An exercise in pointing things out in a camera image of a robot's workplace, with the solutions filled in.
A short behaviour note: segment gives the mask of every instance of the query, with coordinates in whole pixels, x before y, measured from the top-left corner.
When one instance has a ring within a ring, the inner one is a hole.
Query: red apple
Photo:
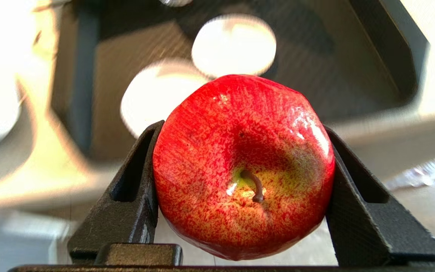
[[[221,258],[250,260],[293,246],[320,224],[335,157],[303,95],[229,75],[171,113],[153,164],[160,208],[182,239]]]

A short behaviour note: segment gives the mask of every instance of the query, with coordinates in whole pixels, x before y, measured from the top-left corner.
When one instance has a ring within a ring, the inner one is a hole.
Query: apple stem
[[[263,196],[263,184],[259,180],[257,176],[255,176],[251,171],[244,169],[241,171],[241,177],[243,179],[250,179],[254,182],[256,185],[256,192],[253,196],[253,202],[261,203],[263,202],[264,196]]]

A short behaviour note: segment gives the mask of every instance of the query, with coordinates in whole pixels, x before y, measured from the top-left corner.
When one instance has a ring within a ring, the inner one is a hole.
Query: apple speckles
[[[305,98],[255,76],[216,79],[190,95],[157,140],[162,213],[183,239],[221,258],[285,250],[322,220],[333,151]],[[255,184],[264,200],[253,202]]]

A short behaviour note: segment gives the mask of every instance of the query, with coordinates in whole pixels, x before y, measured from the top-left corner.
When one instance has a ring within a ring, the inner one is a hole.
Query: v-shaped holder
[[[158,203],[152,153],[163,125],[164,121],[157,122],[143,132],[105,193],[70,239],[68,250],[76,266],[18,270],[20,267],[14,271],[109,272],[116,267],[126,267],[129,272],[347,270],[345,267],[389,271],[391,265],[395,266],[392,270],[427,270],[435,266],[435,237],[326,128],[336,158],[326,217],[340,267],[176,267],[182,264],[180,246],[153,244]]]

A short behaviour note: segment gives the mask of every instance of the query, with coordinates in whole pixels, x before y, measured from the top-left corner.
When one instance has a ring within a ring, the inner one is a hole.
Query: red object
[[[169,225],[229,260],[273,255],[312,232],[335,170],[328,135],[303,95],[239,75],[207,83],[171,113],[153,162]]]

